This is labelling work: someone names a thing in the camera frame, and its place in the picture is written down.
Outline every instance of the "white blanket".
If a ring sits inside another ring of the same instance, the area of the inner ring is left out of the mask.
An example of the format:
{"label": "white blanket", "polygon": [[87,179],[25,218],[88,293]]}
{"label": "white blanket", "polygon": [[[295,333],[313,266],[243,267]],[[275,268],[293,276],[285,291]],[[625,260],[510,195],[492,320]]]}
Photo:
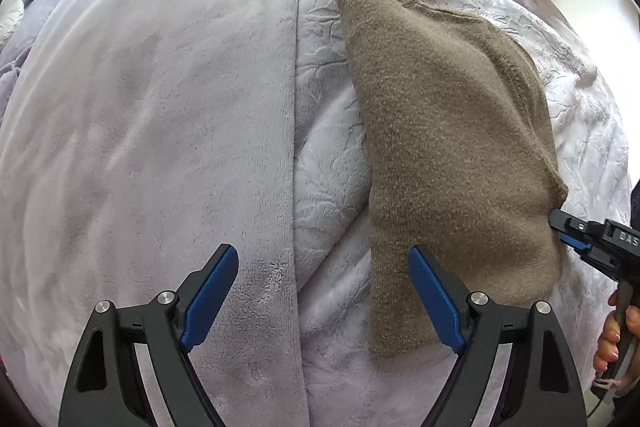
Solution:
{"label": "white blanket", "polygon": [[[487,17],[532,55],[565,210],[628,222],[618,110],[551,2],[422,1]],[[0,127],[0,353],[45,427],[95,302],[145,302],[223,241],[239,280],[192,360],[229,427],[426,416],[453,356],[369,357],[363,128],[334,1],[295,13],[295,0],[62,0],[47,21]],[[584,384],[611,286],[568,252],[549,297]]]}

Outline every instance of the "brown sweater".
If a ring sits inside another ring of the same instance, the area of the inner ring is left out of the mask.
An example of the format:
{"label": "brown sweater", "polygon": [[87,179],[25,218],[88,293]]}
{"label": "brown sweater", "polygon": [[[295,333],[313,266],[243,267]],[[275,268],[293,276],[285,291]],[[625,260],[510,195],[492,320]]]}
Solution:
{"label": "brown sweater", "polygon": [[372,168],[372,350],[434,339],[407,271],[424,243],[497,302],[559,278],[566,187],[533,61],[487,20],[416,0],[336,0]]}

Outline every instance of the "silver bolt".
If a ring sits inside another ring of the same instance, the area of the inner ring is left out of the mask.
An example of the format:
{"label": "silver bolt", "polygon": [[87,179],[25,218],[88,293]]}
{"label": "silver bolt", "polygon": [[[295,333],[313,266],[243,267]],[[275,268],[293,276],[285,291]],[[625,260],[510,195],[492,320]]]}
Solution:
{"label": "silver bolt", "polygon": [[551,312],[551,306],[549,305],[548,302],[545,302],[545,301],[536,302],[536,309],[544,315]]}
{"label": "silver bolt", "polygon": [[110,306],[111,306],[111,303],[109,301],[100,301],[95,305],[95,310],[98,313],[104,313],[110,308]]}
{"label": "silver bolt", "polygon": [[471,301],[478,306],[484,306],[485,304],[487,304],[487,302],[489,302],[489,297],[487,297],[482,292],[473,292],[471,294]]}
{"label": "silver bolt", "polygon": [[162,292],[159,296],[158,296],[158,302],[161,304],[170,304],[171,302],[174,301],[174,293],[173,292]]}

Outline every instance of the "black cable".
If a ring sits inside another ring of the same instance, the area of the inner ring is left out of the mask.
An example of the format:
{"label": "black cable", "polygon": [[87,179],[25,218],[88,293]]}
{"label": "black cable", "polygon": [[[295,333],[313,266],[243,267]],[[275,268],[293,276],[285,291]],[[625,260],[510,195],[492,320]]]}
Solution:
{"label": "black cable", "polygon": [[598,407],[600,407],[600,404],[602,403],[602,401],[603,401],[603,400],[604,400],[604,396],[603,396],[601,399],[599,399],[599,400],[598,400],[598,403],[596,404],[596,407],[594,407],[594,408],[591,410],[591,412],[587,415],[587,420],[588,420],[589,418],[591,418],[591,415],[593,415],[593,413],[595,413],[595,412],[596,412],[596,409],[597,409]]}

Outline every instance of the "white floor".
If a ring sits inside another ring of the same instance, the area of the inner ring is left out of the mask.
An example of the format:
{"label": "white floor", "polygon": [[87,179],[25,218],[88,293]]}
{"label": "white floor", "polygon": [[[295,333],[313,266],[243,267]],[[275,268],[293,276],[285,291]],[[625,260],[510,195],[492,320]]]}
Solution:
{"label": "white floor", "polygon": [[629,141],[629,175],[640,180],[640,28],[631,0],[552,0],[584,40],[616,99]]}

